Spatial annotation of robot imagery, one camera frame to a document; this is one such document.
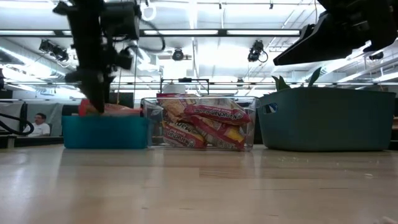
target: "chip bag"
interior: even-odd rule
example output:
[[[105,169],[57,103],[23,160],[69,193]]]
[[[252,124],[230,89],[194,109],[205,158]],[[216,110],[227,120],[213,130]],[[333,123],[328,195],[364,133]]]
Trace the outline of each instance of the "chip bag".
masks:
[[[189,116],[186,116],[184,113],[184,109],[188,105],[196,103],[196,99],[183,99],[181,97],[193,98],[197,96],[193,94],[176,94],[172,96],[167,95],[167,97],[176,97],[180,99],[158,99],[160,105],[166,110],[166,118],[174,123],[179,121],[190,122]]]
[[[201,98],[195,105],[187,105],[186,115],[199,115],[232,125],[250,122],[250,116],[233,100],[228,98]]]
[[[137,115],[137,116],[139,116],[140,112],[141,112],[141,109],[135,110],[135,109],[129,108],[127,106],[105,103],[105,112],[102,115],[108,115],[108,116]],[[93,114],[99,114],[97,109],[95,109],[95,107],[93,105],[91,105],[89,100],[87,100],[87,99],[82,100],[79,105],[79,115],[86,116],[86,115],[93,115]]]
[[[192,123],[206,141],[222,149],[244,149],[245,137],[240,127],[193,115]]]
[[[163,122],[163,140],[175,147],[206,148],[206,141],[192,124]]]

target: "desk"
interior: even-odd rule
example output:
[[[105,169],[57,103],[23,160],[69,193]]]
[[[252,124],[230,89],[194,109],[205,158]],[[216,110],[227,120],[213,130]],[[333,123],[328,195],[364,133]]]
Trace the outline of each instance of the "desk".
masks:
[[[0,153],[7,224],[371,224],[398,220],[398,152]]]
[[[63,137],[17,137],[15,147],[47,146],[51,144],[63,144]]]
[[[16,136],[0,136],[0,149],[12,149],[14,148],[14,143]]]

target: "transparent bin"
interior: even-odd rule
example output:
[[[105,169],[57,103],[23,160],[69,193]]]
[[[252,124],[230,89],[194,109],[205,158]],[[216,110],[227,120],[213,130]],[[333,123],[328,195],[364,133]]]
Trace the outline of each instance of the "transparent bin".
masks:
[[[141,103],[144,116],[149,120],[150,148],[216,151],[250,151],[253,148],[256,107],[259,103],[256,97],[177,95],[144,98]],[[214,108],[209,110],[206,107],[206,113],[197,110],[203,109],[203,105]],[[230,108],[236,109],[232,116],[229,116]]]

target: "plant leaf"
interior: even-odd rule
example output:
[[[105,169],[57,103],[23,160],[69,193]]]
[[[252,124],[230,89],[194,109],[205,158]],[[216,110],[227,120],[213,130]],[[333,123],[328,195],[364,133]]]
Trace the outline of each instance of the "plant leaf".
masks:
[[[318,69],[315,70],[315,72],[312,73],[310,82],[308,83],[308,87],[311,87],[318,80],[321,74],[321,69],[322,67],[319,67]]]
[[[279,79],[275,76],[271,76],[271,77],[274,78],[274,80],[275,80],[276,91],[279,91]]]
[[[286,84],[284,78],[282,76],[279,77],[279,90],[284,90],[290,88],[288,84]]]

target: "teal plastic bin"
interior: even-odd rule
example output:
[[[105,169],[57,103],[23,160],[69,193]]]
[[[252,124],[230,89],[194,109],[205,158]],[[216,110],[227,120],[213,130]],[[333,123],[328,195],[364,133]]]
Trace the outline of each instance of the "teal plastic bin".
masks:
[[[63,116],[67,149],[145,149],[148,120],[139,116]]]
[[[260,98],[262,140],[288,151],[381,151],[391,140],[395,93],[293,88]]]

